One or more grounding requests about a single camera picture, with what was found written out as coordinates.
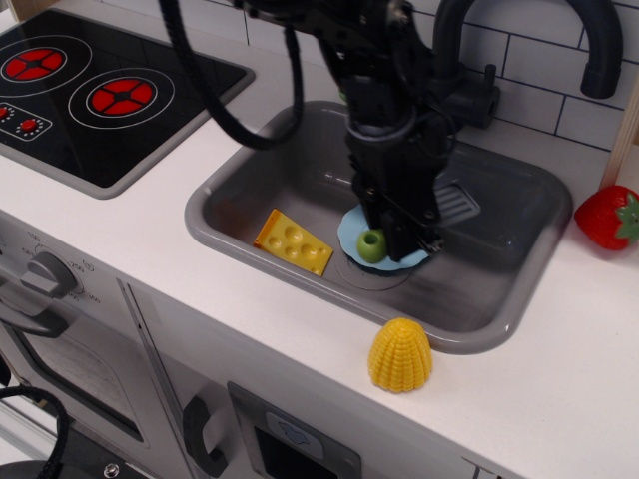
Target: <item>yellow cheese wedge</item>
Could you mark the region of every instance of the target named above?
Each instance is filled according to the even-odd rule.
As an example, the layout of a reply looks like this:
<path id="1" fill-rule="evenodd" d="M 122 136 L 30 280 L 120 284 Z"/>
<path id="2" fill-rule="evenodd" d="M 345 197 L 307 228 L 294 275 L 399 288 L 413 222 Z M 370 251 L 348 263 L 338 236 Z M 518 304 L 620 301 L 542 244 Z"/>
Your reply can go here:
<path id="1" fill-rule="evenodd" d="M 280 210 L 273 210 L 253 246 L 322 276 L 332 248 Z"/>

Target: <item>oven door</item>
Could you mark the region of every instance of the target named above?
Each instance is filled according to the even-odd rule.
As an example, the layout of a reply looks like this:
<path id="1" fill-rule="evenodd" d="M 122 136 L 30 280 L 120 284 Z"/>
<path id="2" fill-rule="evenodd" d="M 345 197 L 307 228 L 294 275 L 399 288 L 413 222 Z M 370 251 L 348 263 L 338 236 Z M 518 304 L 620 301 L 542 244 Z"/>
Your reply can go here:
<path id="1" fill-rule="evenodd" d="M 0 351 L 21 383 L 56 395 L 87 437 L 154 477 L 192 477 L 118 282 L 100 284 L 101 307 L 91 309 L 87 294 L 41 297 L 0 267 Z"/>

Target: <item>wooden post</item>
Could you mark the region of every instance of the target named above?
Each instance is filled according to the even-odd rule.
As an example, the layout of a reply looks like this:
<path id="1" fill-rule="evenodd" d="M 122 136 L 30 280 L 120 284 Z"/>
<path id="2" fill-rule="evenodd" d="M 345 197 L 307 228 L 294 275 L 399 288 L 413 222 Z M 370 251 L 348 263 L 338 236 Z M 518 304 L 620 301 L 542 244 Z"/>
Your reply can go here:
<path id="1" fill-rule="evenodd" d="M 630 150 L 636 145 L 639 145 L 639 74 L 635 78 L 632 94 L 623 114 L 599 189 L 616 183 L 624 162 L 628 161 Z"/>
<path id="2" fill-rule="evenodd" d="M 57 0 L 9 0 L 9 8 L 13 18 L 22 22 L 56 2 Z"/>

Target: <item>oven window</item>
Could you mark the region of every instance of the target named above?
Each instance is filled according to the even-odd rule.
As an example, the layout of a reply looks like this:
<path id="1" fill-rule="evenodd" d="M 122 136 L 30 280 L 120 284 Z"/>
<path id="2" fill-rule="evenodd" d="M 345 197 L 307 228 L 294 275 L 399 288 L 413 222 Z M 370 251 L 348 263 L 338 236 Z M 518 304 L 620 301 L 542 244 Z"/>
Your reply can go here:
<path id="1" fill-rule="evenodd" d="M 40 377 L 142 441 L 118 377 L 94 351 L 66 335 L 52 339 L 15 331 L 11 334 Z"/>
<path id="2" fill-rule="evenodd" d="M 264 467 L 276 479 L 337 479 L 337 475 L 256 427 Z"/>

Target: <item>black cable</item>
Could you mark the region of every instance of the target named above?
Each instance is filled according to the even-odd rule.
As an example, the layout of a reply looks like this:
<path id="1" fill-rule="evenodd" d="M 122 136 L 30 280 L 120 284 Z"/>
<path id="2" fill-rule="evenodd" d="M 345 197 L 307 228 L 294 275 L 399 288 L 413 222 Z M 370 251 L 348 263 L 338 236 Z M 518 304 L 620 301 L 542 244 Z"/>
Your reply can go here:
<path id="1" fill-rule="evenodd" d="M 432 99 L 430 96 L 424 99 L 424 103 L 435 114 L 439 115 L 443 119 L 443 121 L 446 123 L 446 125 L 448 126 L 448 130 L 450 131 L 450 136 L 449 136 L 450 141 L 448 142 L 448 146 L 446 150 L 444 150 L 442 153 L 437 155 L 427 150 L 426 147 L 422 145 L 420 142 L 417 142 L 417 145 L 424 152 L 424 154 L 427 155 L 429 158 L 432 158 L 434 160 L 448 160 L 448 158 L 450 158 L 450 155 L 454 151 L 455 146 L 457 144 L 457 134 L 456 134 L 457 128 L 455 125 L 455 121 L 452 118 L 452 116 L 448 112 L 443 110 L 443 108 L 441 108 L 439 103 L 436 102 L 434 99 Z M 418 118 L 417 122 L 420 123 L 424 121 L 425 119 L 426 119 L 426 116 L 424 115 L 423 117 Z"/>
<path id="2" fill-rule="evenodd" d="M 285 39 L 289 57 L 291 58 L 291 68 L 293 70 L 293 118 L 287 129 L 278 137 L 265 138 L 247 130 L 238 120 L 224 107 L 218 96 L 213 92 L 202 69 L 196 62 L 195 54 L 189 44 L 180 13 L 178 0 L 159 0 L 162 16 L 167 27 L 167 32 L 171 43 L 183 68 L 191 78 L 195 87 L 200 91 L 202 101 L 220 127 L 236 142 L 253 148 L 254 150 L 268 150 L 286 140 L 288 140 L 298 129 L 302 122 L 304 112 L 304 88 L 302 80 L 302 63 L 300 61 L 300 47 L 296 38 L 296 32 L 292 25 L 285 27 Z"/>
<path id="3" fill-rule="evenodd" d="M 62 455 L 64 454 L 64 449 L 67 446 L 67 440 L 69 438 L 70 420 L 69 415 L 67 414 L 67 410 L 64 408 L 62 402 L 60 402 L 60 400 L 56 396 L 48 391 L 45 391 L 44 389 L 39 389 L 37 387 L 31 386 L 14 386 L 0 389 L 0 399 L 13 396 L 27 396 L 36 402 L 44 399 L 49 404 L 51 404 L 58 413 L 58 438 L 56 440 L 55 446 L 53 447 L 53 451 L 51 451 L 49 459 L 40 471 L 40 474 L 38 474 L 37 478 L 55 479 L 56 477 L 58 477 L 58 472 L 60 471 L 60 461 L 62 460 Z"/>
<path id="4" fill-rule="evenodd" d="M 0 356 L 0 384 L 3 386 L 8 386 L 9 381 L 11 380 L 11 369 L 4 361 L 3 357 Z"/>

